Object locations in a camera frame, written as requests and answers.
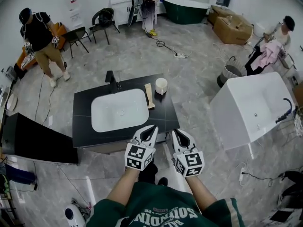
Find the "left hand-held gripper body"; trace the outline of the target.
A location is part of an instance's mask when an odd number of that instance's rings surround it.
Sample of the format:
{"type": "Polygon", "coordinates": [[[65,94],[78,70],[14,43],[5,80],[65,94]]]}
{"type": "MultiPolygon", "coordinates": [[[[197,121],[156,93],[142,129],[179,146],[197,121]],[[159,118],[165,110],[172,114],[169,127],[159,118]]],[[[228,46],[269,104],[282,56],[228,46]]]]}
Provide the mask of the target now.
{"type": "Polygon", "coordinates": [[[125,151],[125,166],[143,171],[152,162],[155,151],[155,147],[149,148],[145,143],[131,140],[125,151]]]}

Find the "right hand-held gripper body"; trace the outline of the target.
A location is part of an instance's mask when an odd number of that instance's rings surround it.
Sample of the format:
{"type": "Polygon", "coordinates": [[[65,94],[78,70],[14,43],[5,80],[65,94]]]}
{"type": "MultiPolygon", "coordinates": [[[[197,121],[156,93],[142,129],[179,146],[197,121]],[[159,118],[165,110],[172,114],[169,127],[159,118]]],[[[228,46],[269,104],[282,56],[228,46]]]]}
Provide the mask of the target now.
{"type": "Polygon", "coordinates": [[[174,153],[173,157],[175,160],[174,167],[183,177],[198,176],[204,169],[203,152],[199,151],[197,147],[184,152],[174,153]]]}

